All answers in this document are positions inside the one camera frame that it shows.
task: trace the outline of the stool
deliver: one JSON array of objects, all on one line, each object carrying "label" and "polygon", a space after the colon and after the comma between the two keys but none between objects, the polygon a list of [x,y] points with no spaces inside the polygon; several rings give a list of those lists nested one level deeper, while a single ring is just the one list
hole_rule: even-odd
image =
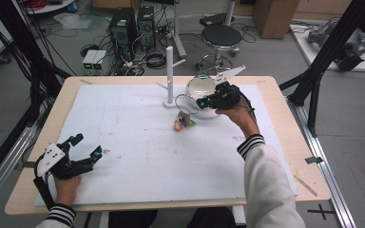
[{"label": "stool", "polygon": [[208,75],[217,75],[220,71],[233,68],[232,62],[221,56],[221,51],[233,50],[239,46],[241,42],[239,31],[226,25],[208,26],[203,29],[201,40],[216,51],[214,55],[203,56],[197,64],[197,70]]}]

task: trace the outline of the black and white striped cuff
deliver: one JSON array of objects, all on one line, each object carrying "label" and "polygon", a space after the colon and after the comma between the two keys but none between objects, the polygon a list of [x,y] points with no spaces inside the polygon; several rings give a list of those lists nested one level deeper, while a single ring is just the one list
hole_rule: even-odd
[{"label": "black and white striped cuff", "polygon": [[49,210],[46,219],[57,220],[65,225],[72,227],[75,220],[76,212],[69,206],[57,203]]},{"label": "black and white striped cuff", "polygon": [[260,134],[255,134],[239,145],[237,152],[239,152],[242,158],[245,159],[247,157],[248,151],[261,144],[265,144],[263,136]]}]

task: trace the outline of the person's right hand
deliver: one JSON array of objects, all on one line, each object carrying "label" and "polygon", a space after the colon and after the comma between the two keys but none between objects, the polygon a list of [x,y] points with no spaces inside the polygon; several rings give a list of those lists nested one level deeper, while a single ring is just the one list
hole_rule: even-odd
[{"label": "person's right hand", "polygon": [[250,110],[243,98],[241,98],[233,108],[228,110],[216,109],[215,113],[229,117],[234,124],[240,127],[244,133],[245,139],[248,139],[252,135],[259,134],[259,128],[251,117]]},{"label": "person's right hand", "polygon": [[82,175],[76,177],[59,180],[54,177],[55,188],[57,190],[57,203],[62,203],[64,205],[70,206],[76,199],[76,190],[82,179]]}]

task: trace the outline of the gray floor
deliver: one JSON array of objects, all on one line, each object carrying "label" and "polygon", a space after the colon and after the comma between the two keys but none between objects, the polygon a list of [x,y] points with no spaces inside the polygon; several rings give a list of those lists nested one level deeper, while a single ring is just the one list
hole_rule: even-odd
[{"label": "gray floor", "polygon": [[[53,31],[48,39],[77,75],[85,75],[81,64],[83,57],[79,51],[81,47],[92,44],[95,37],[106,35],[108,22],[102,17],[89,15],[88,18],[93,20],[92,28],[62,30],[57,24],[51,25],[54,21],[50,16],[41,19],[43,27]],[[174,68],[175,75],[196,75],[195,64],[204,54],[213,52],[202,44],[199,37],[184,35],[188,32],[196,34],[201,32],[200,18],[198,15],[181,19],[181,37],[187,52],[187,61]],[[251,18],[237,17],[235,23],[253,26]],[[246,70],[239,75],[270,75],[281,84],[298,76],[308,67],[292,34],[287,34],[282,40],[275,40],[260,39],[255,31],[249,33],[256,37],[256,43],[243,42],[240,45],[240,53],[231,58],[236,67],[246,66]],[[58,56],[56,54],[53,56],[57,66],[68,71]],[[174,59],[175,62],[178,61],[177,53]],[[166,74],[165,68],[145,70],[144,75]],[[288,88],[283,94],[289,95],[293,91],[293,87]],[[0,145],[29,106],[28,96],[29,83],[14,61],[10,64],[0,63]],[[356,226],[365,227],[364,72],[326,71],[318,103],[317,136]],[[0,227],[33,227],[44,218],[44,215],[12,217],[5,214],[5,204],[19,173],[18,170],[14,170],[0,191]],[[298,203],[298,211],[307,227],[339,227],[336,215],[326,214],[324,219],[320,213],[307,212],[307,210],[318,210],[319,204],[325,211],[333,210],[329,201]],[[155,222],[155,227],[184,227],[190,215],[192,210],[162,211]],[[99,213],[93,214],[89,227],[98,226],[99,216]],[[86,213],[79,214],[76,227],[83,226],[85,218]]]}]

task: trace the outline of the sleeve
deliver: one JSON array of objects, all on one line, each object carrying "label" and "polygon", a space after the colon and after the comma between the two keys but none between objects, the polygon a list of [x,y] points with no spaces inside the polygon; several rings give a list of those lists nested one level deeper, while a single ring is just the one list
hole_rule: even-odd
[{"label": "sleeve", "polygon": [[253,135],[238,152],[245,159],[247,227],[305,227],[277,151],[261,135]]},{"label": "sleeve", "polygon": [[76,212],[69,206],[64,204],[55,204],[49,210],[46,219],[36,228],[69,228],[73,227]]}]

